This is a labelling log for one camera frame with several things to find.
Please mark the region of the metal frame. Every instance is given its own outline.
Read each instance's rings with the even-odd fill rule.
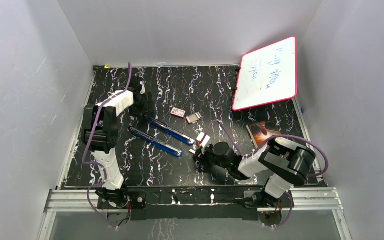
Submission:
[[[311,187],[291,189],[295,207],[293,211],[332,210],[340,238],[351,240],[351,234],[343,213],[342,202],[335,187]],[[90,200],[96,206],[99,197],[95,190],[90,191]],[[259,212],[275,211],[274,208],[257,208]],[[99,210],[106,213],[126,213],[126,209]],[[59,212],[93,212],[87,199],[87,190],[50,190],[44,209],[45,218],[39,234],[39,240],[48,240],[51,236],[56,214]]]

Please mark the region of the white walls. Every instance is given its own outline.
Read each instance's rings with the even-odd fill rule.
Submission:
[[[352,237],[384,239],[384,1],[323,1],[298,57],[304,117]]]
[[[304,35],[321,0],[59,0],[93,65],[238,64]]]
[[[0,239],[36,239],[92,80],[56,1],[0,0]]]

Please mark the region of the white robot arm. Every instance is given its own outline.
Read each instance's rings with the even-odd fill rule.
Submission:
[[[128,108],[131,116],[141,116],[153,111],[152,95],[150,92],[146,92],[144,84],[139,78],[130,83],[128,90],[121,92],[122,90],[114,92],[108,98],[110,101],[102,107],[90,145],[93,157],[102,165],[99,165],[101,176],[103,177],[104,171],[106,172],[105,183],[102,187],[110,191],[120,190],[124,183],[115,149],[119,138],[119,115]],[[90,138],[95,116],[101,104],[103,102],[87,105],[84,108],[82,141],[85,144]]]
[[[285,192],[306,183],[316,159],[315,152],[310,148],[281,136],[273,137],[266,146],[242,157],[226,142],[210,144],[210,137],[205,136],[203,139],[204,133],[201,133],[197,138],[199,148],[194,152],[193,158],[205,169],[211,169],[211,165],[222,167],[237,180],[247,180],[257,173],[271,170],[275,174],[266,182],[261,193],[245,201],[245,206],[274,207]]]

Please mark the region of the black marbled tabletop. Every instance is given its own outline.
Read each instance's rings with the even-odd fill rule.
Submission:
[[[233,92],[236,85],[237,66],[198,67],[146,67],[134,68],[133,75],[144,79],[155,102],[156,118],[172,128],[196,139],[213,120],[220,120],[237,142],[244,154],[252,153],[254,145],[246,126],[261,121],[272,121],[283,134],[303,136],[292,100],[260,106],[242,111],[232,111]],[[97,104],[114,91],[124,89],[127,83],[126,68],[95,68],[95,77],[89,104]],[[185,119],[170,114],[173,107],[183,109],[186,115],[199,112],[203,119],[189,125]],[[123,112],[119,140],[116,146],[117,161],[128,186],[211,186],[211,185],[263,185],[273,173],[261,172],[249,180],[237,181],[218,167],[212,173],[202,173],[192,159],[192,148],[149,125],[144,119]],[[181,157],[154,147],[145,140],[133,136],[129,126],[147,132],[183,151]],[[209,131],[212,143],[230,142],[226,132],[218,125]],[[82,164],[85,145],[77,140],[63,188],[84,188],[101,181],[97,166]],[[87,160],[92,160],[90,153]]]

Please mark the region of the purple wire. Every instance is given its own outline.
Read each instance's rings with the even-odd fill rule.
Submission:
[[[205,137],[208,135],[208,131],[210,130],[210,128],[215,124],[215,123],[218,123],[220,125],[220,127],[223,129],[223,131],[226,133],[226,135],[229,137],[230,141],[232,142],[234,148],[237,150],[237,152],[242,156],[242,151],[241,149],[239,148],[239,146],[235,143],[234,139],[230,136],[230,134],[228,133],[228,131],[226,131],[226,128],[225,126],[223,125],[223,123],[220,121],[220,120],[214,120],[212,121],[208,128],[206,129],[205,133],[204,133],[204,137],[202,138],[202,140],[205,139]]]
[[[89,192],[91,191],[92,188],[99,188],[99,187],[102,187],[104,185],[105,182],[103,183],[97,183],[97,184],[93,184],[91,185],[88,189],[87,189],[87,193],[86,193],[86,196],[87,196],[87,201],[89,202],[90,206],[92,207],[92,209],[95,211],[95,213],[97,213],[105,222],[107,222],[111,227],[113,228],[116,228],[118,229],[119,226],[115,223],[112,223],[110,222],[104,215],[100,214],[100,212],[97,210],[97,208],[94,206],[94,204],[92,203],[91,201],[91,198],[89,196]]]
[[[293,207],[293,205],[294,205],[294,201],[292,200],[292,195],[291,195],[289,192],[286,191],[285,194],[288,195],[288,196],[289,196],[289,199],[290,199],[290,208],[289,208],[289,212],[287,213],[287,216],[286,216],[286,218],[285,218],[284,221],[282,221],[282,222],[279,223],[278,225],[274,225],[275,228],[284,225],[284,224],[289,220],[289,218],[290,218],[291,215],[292,215],[292,207]]]
[[[99,162],[96,162],[96,161],[86,161],[86,156],[88,155],[89,148],[91,147],[92,139],[94,138],[95,130],[97,129],[97,125],[98,125],[98,121],[99,121],[99,116],[101,114],[102,108],[105,106],[105,104],[109,103],[113,99],[113,97],[120,96],[124,92],[126,92],[127,89],[129,88],[130,80],[131,79],[132,79],[132,63],[128,62],[128,80],[127,80],[127,85],[126,85],[126,87],[124,88],[123,91],[121,91],[121,92],[119,92],[119,93],[117,93],[115,95],[112,95],[111,97],[109,97],[108,99],[103,101],[101,103],[101,105],[99,106],[98,112],[96,113],[95,122],[93,123],[92,131],[90,132],[89,140],[87,141],[87,144],[86,144],[86,149],[84,150],[84,153],[83,153],[83,158],[81,159],[82,163],[85,164],[85,165],[98,165],[99,167],[102,168],[103,175],[104,175],[104,178],[102,179],[102,183],[93,184],[93,185],[91,185],[87,189],[87,194],[86,194],[87,201],[89,202],[90,206],[95,211],[95,213],[97,213],[105,222],[109,223],[109,225],[111,227],[114,227],[116,229],[118,229],[119,226],[117,226],[116,224],[110,222],[104,215],[100,214],[99,211],[97,210],[97,208],[92,204],[91,198],[89,197],[89,192],[91,191],[92,188],[102,187],[105,184],[105,180],[107,179],[107,170],[105,169],[104,165],[102,165]]]
[[[313,146],[315,149],[317,149],[317,151],[323,156],[324,158],[324,162],[325,162],[325,165],[324,165],[324,169],[319,172],[319,173],[316,173],[316,174],[309,174],[308,177],[309,178],[313,178],[313,177],[317,177],[317,176],[320,176],[324,173],[326,173],[328,171],[328,168],[329,168],[329,160],[328,160],[328,156],[326,156],[325,152],[317,145],[315,145],[314,143],[312,143],[311,141],[307,140],[307,139],[304,139],[302,137],[299,137],[299,136],[293,136],[293,135],[274,135],[274,136],[271,136],[269,138],[267,138],[265,141],[263,141],[258,147],[257,149],[254,151],[254,153],[258,152],[258,150],[260,150],[262,147],[264,147],[270,140],[273,140],[275,138],[285,138],[285,139],[295,139],[295,140],[299,140],[299,141],[302,141],[306,144],[309,144],[311,146]]]

